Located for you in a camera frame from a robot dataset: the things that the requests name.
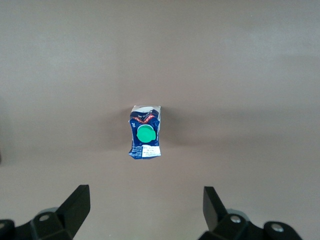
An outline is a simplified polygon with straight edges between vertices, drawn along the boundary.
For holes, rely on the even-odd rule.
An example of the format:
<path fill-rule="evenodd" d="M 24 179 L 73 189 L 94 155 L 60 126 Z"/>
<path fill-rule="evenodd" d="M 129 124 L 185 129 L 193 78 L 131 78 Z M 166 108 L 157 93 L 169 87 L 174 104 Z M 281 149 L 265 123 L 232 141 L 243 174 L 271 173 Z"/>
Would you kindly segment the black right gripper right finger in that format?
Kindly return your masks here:
<path fill-rule="evenodd" d="M 228 213 L 212 186 L 203 189 L 203 215 L 208 227 L 201 240 L 263 240 L 264 231 L 237 213 Z"/>

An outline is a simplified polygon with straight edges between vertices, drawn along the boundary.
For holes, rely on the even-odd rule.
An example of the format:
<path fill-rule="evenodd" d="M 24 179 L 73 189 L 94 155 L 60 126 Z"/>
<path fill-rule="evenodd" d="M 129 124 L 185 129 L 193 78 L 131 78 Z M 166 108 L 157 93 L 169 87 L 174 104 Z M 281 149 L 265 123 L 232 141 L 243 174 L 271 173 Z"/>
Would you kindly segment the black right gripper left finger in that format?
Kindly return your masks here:
<path fill-rule="evenodd" d="M 16 240 L 72 240 L 91 209 L 89 185 L 79 185 L 59 206 L 40 211 L 14 231 Z"/>

